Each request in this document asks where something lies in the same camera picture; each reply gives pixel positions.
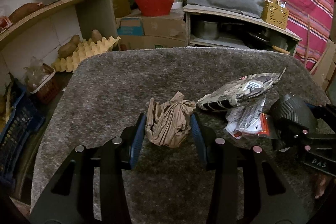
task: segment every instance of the metal pot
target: metal pot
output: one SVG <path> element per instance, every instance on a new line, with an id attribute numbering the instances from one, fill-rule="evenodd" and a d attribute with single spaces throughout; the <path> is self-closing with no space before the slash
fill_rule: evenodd
<path id="1" fill-rule="evenodd" d="M 204 40 L 217 40 L 219 38 L 219 22 L 198 20 L 193 27 L 193 35 Z"/>

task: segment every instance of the egg carton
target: egg carton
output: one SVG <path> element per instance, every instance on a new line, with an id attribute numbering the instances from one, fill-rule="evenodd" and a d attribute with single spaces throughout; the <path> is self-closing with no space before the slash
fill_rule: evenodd
<path id="1" fill-rule="evenodd" d="M 51 66 L 58 72 L 75 71 L 81 61 L 91 56 L 107 52 L 110 47 L 114 47 L 118 43 L 119 39 L 120 37 L 117 39 L 114 39 L 112 36 L 109 39 L 103 37 L 97 44 L 95 44 L 92 39 L 89 39 L 89 41 L 84 39 L 83 42 L 78 44 L 78 47 L 72 53 L 72 56 L 69 56 L 66 59 L 57 58 Z"/>

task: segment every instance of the red plastic basket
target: red plastic basket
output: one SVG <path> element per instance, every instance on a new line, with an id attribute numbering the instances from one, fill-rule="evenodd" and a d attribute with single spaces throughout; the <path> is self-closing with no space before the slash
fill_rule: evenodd
<path id="1" fill-rule="evenodd" d="M 43 66 L 44 70 L 50 73 L 50 76 L 31 93 L 36 94 L 39 101 L 47 105 L 59 93 L 59 87 L 54 77 L 55 70 L 45 63 L 43 63 Z"/>
<path id="2" fill-rule="evenodd" d="M 168 15 L 174 0 L 135 0 L 144 16 Z"/>

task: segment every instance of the gray carpet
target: gray carpet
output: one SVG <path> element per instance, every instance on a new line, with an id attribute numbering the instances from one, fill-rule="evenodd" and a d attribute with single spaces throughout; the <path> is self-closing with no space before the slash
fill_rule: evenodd
<path id="1" fill-rule="evenodd" d="M 140 112 L 147 112 L 150 98 L 165 102 L 181 91 L 186 100 L 197 101 L 235 78 L 282 72 L 284 67 L 287 70 L 282 79 L 267 93 L 266 109 L 289 92 L 312 104 L 328 102 L 299 61 L 270 51 L 172 48 L 109 52 L 84 60 L 71 78 L 39 148 L 32 205 L 76 145 L 100 146 L 120 135 L 123 128 L 136 122 Z M 223 114 L 196 111 L 204 125 L 223 136 Z M 322 126 L 318 132 L 329 133 L 329 129 Z M 224 138 L 233 142 L 229 136 Z M 274 158 L 311 212 L 314 200 L 310 174 L 314 172 L 295 161 L 294 148 L 273 152 L 270 140 L 261 138 L 236 142 L 247 148 L 255 144 Z M 123 171 L 123 177 L 133 223 L 205 223 L 214 172 L 201 168 L 191 136 L 176 149 L 157 147 L 145 139 L 138 165 L 133 171 Z M 97 205 L 95 213 L 99 214 Z"/>

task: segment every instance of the yellow basket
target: yellow basket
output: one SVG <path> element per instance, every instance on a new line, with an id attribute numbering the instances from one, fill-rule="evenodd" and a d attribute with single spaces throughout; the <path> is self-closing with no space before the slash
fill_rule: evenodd
<path id="1" fill-rule="evenodd" d="M 262 20 L 285 30 L 289 15 L 288 9 L 280 7 L 276 0 L 270 1 L 265 1 L 264 10 L 261 14 Z"/>

